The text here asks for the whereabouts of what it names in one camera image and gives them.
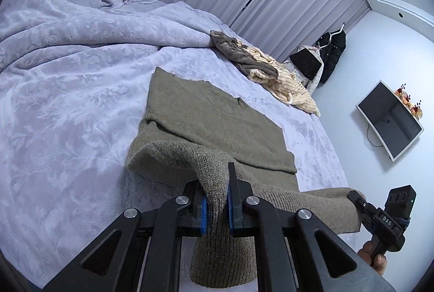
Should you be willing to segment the right hand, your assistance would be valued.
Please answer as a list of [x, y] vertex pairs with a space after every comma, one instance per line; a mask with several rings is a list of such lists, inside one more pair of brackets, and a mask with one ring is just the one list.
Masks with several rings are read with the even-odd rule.
[[383, 276], [388, 265], [388, 261], [384, 255], [376, 255], [371, 257], [373, 252], [373, 244], [368, 240], [361, 249], [358, 250], [358, 255], [368, 263], [380, 276]]

